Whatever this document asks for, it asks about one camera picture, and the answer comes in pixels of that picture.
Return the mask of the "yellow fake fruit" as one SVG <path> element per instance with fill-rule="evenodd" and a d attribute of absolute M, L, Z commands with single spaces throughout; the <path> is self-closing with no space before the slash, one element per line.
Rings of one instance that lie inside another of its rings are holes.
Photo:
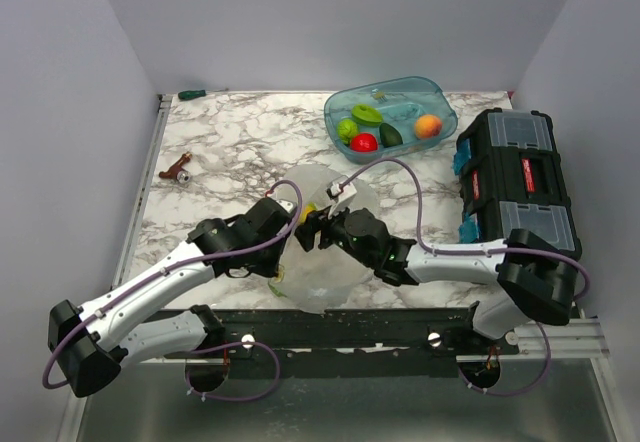
<path fill-rule="evenodd" d="M 309 216 L 312 212 L 317 211 L 317 210 L 318 210 L 318 208 L 317 208 L 317 206 L 316 206 L 314 203 L 308 203 L 308 204 L 307 204 L 307 205 L 302 209 L 302 211 L 301 211 L 301 213 L 300 213 L 300 217 L 299 217 L 299 220 L 298 220 L 298 224 L 299 224 L 299 225 L 304 224 L 304 223 L 306 222 L 306 220 L 307 220 L 308 216 Z"/>

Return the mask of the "clear plastic bag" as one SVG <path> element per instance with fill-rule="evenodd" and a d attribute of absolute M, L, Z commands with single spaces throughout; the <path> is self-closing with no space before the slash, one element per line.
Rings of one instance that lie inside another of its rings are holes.
<path fill-rule="evenodd" d="M 284 178 L 294 182 L 302 196 L 302 209 L 314 203 L 318 210 L 329 206 L 327 186 L 341 174 L 319 164 L 302 164 L 289 169 Z M 268 282 L 278 297 L 290 300 L 298 309 L 322 313 L 344 304 L 354 287 L 372 278 L 362 266 L 336 246 L 305 252 L 294 236 L 285 245 L 279 274 Z"/>

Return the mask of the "red fake fruit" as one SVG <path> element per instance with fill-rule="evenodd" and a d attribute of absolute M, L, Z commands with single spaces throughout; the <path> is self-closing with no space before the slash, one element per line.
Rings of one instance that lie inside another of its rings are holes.
<path fill-rule="evenodd" d="M 349 147 L 360 153 L 375 152 L 378 150 L 378 141 L 371 133 L 360 133 L 351 139 Z"/>

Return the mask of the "dark green fake avocado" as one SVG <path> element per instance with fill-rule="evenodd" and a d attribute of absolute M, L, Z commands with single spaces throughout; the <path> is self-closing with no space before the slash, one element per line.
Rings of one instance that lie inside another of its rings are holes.
<path fill-rule="evenodd" d="M 388 123 L 379 125 L 380 143 L 384 148 L 402 145 L 404 143 L 400 132 Z"/>

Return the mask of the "green fake fruit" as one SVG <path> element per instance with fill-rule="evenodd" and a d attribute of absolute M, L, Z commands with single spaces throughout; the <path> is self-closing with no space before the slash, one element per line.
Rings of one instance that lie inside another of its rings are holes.
<path fill-rule="evenodd" d="M 336 133 L 343 144 L 349 145 L 352 139 L 359 135 L 360 131 L 355 121 L 346 118 L 338 123 Z"/>

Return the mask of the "green fake starfruit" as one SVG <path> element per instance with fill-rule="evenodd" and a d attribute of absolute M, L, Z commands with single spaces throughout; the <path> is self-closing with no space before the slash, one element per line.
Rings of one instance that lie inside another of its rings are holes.
<path fill-rule="evenodd" d="M 382 114 L 366 104 L 355 105 L 351 110 L 351 117 L 357 124 L 367 127 L 378 127 L 384 122 Z"/>

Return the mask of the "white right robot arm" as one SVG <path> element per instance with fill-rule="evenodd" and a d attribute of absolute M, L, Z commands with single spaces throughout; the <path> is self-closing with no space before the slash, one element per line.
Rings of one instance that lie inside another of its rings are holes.
<path fill-rule="evenodd" d="M 505 239 L 424 248 L 389 233 L 367 209 L 337 215 L 312 211 L 295 230 L 306 252 L 336 246 L 392 286 L 431 282 L 495 285 L 499 292 L 474 304 L 460 341 L 480 354 L 497 339 L 529 321 L 568 324 L 578 275 L 573 259 L 525 229 Z"/>

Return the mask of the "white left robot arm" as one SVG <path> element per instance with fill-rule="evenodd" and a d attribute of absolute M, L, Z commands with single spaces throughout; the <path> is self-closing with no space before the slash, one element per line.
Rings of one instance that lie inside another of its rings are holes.
<path fill-rule="evenodd" d="M 261 198 L 244 214 L 199 222 L 172 252 L 116 289 L 79 306 L 59 302 L 49 314 L 48 347 L 65 385 L 87 397 L 129 365 L 187 352 L 214 355 L 226 334 L 211 309 L 194 305 L 164 319 L 157 313 L 234 271 L 275 276 L 298 216 L 296 202 Z"/>

